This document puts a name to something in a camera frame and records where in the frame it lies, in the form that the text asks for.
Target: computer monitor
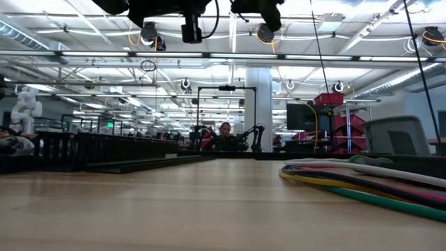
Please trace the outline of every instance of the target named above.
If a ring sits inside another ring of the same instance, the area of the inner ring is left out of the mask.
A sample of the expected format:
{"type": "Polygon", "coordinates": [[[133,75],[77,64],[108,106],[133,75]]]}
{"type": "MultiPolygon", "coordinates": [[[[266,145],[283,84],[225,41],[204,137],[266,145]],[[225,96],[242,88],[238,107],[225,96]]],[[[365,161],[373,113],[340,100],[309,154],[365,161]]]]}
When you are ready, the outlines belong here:
{"type": "MultiPolygon", "coordinates": [[[[310,105],[318,115],[318,130],[330,131],[330,120],[326,114],[321,114],[325,108],[310,105]]],[[[306,105],[286,104],[286,127],[288,130],[315,130],[316,119],[313,111],[306,105]]]]}

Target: workbench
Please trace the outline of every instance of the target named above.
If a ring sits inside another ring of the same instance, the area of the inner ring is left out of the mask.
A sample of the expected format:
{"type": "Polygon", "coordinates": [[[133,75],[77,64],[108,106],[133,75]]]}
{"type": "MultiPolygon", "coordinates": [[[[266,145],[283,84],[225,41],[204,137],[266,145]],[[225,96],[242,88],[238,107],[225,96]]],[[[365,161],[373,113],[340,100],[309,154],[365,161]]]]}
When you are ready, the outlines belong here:
{"type": "Polygon", "coordinates": [[[284,180],[283,165],[0,176],[0,250],[445,249],[445,224],[284,180]]]}

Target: pillar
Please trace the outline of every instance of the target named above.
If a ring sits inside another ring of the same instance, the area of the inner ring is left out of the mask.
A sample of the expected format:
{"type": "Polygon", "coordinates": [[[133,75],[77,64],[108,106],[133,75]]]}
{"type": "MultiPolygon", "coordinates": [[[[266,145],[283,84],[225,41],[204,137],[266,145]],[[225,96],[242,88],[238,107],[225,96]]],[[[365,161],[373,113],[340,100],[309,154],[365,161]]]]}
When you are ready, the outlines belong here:
{"type": "MultiPolygon", "coordinates": [[[[256,124],[263,125],[263,151],[272,152],[272,76],[270,68],[247,68],[245,72],[245,87],[257,87],[257,106],[254,111],[254,92],[245,90],[245,130],[256,124]]],[[[249,151],[253,134],[248,137],[249,151]]]]}

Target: gray chair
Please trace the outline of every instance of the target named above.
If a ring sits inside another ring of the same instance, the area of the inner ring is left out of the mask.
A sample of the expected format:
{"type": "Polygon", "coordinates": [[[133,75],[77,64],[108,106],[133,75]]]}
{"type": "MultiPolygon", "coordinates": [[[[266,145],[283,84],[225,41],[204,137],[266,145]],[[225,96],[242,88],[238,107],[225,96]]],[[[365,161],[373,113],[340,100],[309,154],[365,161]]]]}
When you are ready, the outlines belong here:
{"type": "Polygon", "coordinates": [[[429,145],[416,116],[393,116],[362,124],[369,153],[430,156],[429,145]]]}

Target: man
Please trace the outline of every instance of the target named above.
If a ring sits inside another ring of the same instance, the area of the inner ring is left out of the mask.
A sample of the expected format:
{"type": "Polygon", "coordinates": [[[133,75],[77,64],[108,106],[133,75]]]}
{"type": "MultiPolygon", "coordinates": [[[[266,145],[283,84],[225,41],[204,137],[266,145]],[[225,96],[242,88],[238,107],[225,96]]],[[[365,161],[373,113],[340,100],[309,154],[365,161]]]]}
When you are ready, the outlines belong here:
{"type": "Polygon", "coordinates": [[[231,135],[231,125],[223,122],[220,126],[220,136],[211,139],[204,147],[205,151],[237,151],[237,137],[231,135]]]}

